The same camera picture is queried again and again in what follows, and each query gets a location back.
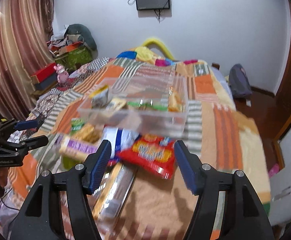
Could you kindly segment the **clear plastic storage bin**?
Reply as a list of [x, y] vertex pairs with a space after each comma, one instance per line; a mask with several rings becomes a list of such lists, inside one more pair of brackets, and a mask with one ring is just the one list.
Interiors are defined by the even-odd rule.
[[188, 115], [186, 79], [182, 76], [106, 78], [93, 88], [107, 86], [106, 96], [85, 96], [78, 113], [92, 125], [105, 125], [178, 138]]

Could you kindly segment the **purple label cracker pack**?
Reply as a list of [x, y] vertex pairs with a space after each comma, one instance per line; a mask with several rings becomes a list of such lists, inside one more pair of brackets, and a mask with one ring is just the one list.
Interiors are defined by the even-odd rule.
[[97, 152], [97, 148], [93, 144], [78, 139], [73, 139], [65, 134], [61, 134], [58, 137], [56, 146], [61, 155], [72, 158], [81, 163], [85, 162], [88, 155]]

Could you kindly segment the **gold silver biscuit sleeve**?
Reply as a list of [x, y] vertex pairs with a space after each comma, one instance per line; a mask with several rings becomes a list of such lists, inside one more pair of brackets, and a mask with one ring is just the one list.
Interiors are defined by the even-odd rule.
[[136, 171], [137, 168], [132, 165], [117, 163], [110, 172], [104, 174], [100, 187], [94, 192], [96, 201], [92, 209], [99, 229], [110, 232], [115, 227]]

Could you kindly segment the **blue white snack bag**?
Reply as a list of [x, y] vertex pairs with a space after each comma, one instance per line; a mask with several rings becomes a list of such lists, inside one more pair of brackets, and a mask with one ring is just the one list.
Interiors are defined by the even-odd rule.
[[131, 148], [139, 135], [139, 133], [128, 129], [106, 126], [103, 129], [101, 140], [108, 140], [111, 143], [111, 156], [108, 166], [115, 165], [119, 161], [118, 153]]

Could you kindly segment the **red shoe box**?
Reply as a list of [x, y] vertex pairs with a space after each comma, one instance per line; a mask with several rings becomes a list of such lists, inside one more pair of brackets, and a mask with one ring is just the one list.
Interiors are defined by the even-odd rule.
[[50, 77], [52, 74], [56, 72], [56, 67], [57, 67], [57, 64], [54, 62], [54, 63], [50, 63], [46, 65], [43, 69], [35, 72], [31, 76], [32, 83], [35, 85], [35, 84], [43, 82], [44, 80], [46, 80], [48, 77]]

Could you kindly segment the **pink plush toy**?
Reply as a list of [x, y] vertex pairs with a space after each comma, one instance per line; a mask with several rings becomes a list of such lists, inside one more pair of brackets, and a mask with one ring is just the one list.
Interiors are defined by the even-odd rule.
[[57, 64], [54, 66], [54, 69], [56, 70], [57, 81], [59, 85], [62, 86], [67, 83], [69, 73], [66, 71], [65, 67], [62, 64]]

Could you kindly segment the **red cartoon chip bag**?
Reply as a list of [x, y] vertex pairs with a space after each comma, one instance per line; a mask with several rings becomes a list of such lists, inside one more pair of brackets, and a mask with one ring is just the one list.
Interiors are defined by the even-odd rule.
[[175, 170], [174, 143], [170, 137], [146, 134], [117, 155], [120, 160], [142, 167], [162, 179], [171, 179]]

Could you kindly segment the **yellow barcode snack pack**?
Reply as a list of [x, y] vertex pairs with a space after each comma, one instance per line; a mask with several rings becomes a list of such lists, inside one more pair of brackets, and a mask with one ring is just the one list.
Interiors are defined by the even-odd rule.
[[99, 89], [94, 90], [90, 95], [91, 108], [102, 108], [108, 103], [109, 86], [103, 85]]

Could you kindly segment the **patchwork striped bed quilt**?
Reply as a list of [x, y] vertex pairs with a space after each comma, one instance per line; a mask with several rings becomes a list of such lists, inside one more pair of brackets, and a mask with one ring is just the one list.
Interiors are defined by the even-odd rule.
[[[270, 209], [270, 181], [263, 143], [254, 120], [235, 109], [234, 102], [214, 69], [205, 61], [173, 62], [159, 67], [150, 60], [103, 57], [82, 66], [75, 87], [52, 89], [38, 101], [35, 110], [44, 115], [39, 134], [55, 141], [58, 132], [67, 133], [70, 121], [79, 114], [82, 97], [107, 77], [185, 77], [189, 113], [181, 139], [203, 163], [219, 171], [243, 170], [266, 211]], [[184, 185], [181, 173], [161, 180], [138, 170], [132, 190], [112, 232], [104, 239], [182, 239], [196, 204], [196, 197]]]

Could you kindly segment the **green patterned box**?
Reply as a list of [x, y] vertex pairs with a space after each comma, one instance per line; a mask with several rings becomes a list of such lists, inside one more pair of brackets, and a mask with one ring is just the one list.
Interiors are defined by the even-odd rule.
[[92, 61], [92, 54], [86, 46], [80, 46], [68, 53], [60, 55], [54, 59], [56, 64], [61, 64], [68, 72], [74, 72], [82, 65]]

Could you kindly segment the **striped pink curtain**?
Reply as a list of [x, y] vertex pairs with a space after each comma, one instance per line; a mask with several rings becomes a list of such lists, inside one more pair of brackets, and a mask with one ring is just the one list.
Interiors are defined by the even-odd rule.
[[25, 119], [34, 109], [31, 76], [53, 61], [47, 47], [54, 0], [0, 0], [0, 114]]

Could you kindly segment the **green trimmed clear snack pack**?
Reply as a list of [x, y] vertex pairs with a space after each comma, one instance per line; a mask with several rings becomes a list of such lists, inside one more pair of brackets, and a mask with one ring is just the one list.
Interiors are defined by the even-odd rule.
[[156, 105], [154, 104], [153, 100], [146, 101], [146, 100], [140, 100], [137, 102], [128, 101], [127, 106], [131, 107], [132, 109], [139, 110], [139, 111], [161, 111], [166, 112], [168, 109], [165, 106], [162, 105]]

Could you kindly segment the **dark grey backpack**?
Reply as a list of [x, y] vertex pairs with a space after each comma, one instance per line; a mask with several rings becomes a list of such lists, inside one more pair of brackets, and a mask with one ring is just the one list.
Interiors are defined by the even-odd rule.
[[228, 76], [228, 83], [233, 98], [248, 98], [252, 95], [252, 89], [246, 72], [241, 64], [235, 64]]

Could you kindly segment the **colourful patch pillow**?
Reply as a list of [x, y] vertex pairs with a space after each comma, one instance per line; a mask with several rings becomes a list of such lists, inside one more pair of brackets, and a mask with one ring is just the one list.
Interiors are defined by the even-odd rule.
[[119, 55], [117, 55], [116, 58], [117, 59], [127, 58], [127, 59], [142, 61], [142, 62], [150, 63], [159, 67], [172, 66], [173, 64], [178, 63], [178, 61], [176, 60], [172, 60], [172, 59], [157, 55], [148, 47], [136, 47], [131, 50], [126, 50], [124, 52], [121, 52]]

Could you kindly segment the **yellow foam tube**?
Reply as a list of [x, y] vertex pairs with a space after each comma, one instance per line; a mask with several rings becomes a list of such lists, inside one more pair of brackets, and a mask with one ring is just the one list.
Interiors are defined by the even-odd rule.
[[149, 47], [149, 46], [155, 46], [158, 48], [158, 50], [168, 59], [174, 61], [174, 57], [171, 54], [171, 52], [168, 50], [168, 48], [164, 45], [164, 43], [157, 38], [151, 37], [147, 38], [143, 43], [143, 47]]

